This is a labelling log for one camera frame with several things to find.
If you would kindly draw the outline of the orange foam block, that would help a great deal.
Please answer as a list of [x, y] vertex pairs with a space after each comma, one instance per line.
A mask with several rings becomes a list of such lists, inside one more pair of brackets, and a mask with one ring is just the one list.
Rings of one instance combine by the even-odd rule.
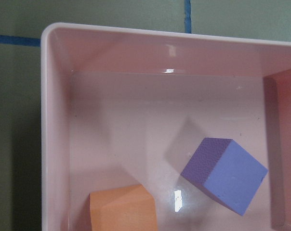
[[141, 185], [90, 193], [93, 231], [157, 231], [154, 197]]

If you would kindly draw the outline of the purple foam block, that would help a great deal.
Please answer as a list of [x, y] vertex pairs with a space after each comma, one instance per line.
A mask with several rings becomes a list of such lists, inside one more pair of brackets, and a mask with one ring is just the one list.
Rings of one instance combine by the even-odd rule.
[[268, 170], [233, 139], [204, 138], [181, 176], [243, 216]]

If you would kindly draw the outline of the pink plastic bin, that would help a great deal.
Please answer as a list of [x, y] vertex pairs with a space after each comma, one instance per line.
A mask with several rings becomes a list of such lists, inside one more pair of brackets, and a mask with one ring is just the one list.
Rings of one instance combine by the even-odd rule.
[[[41, 37], [42, 229], [142, 184], [160, 231], [291, 231], [291, 42], [55, 23]], [[180, 176], [205, 137], [269, 172], [243, 216]]]

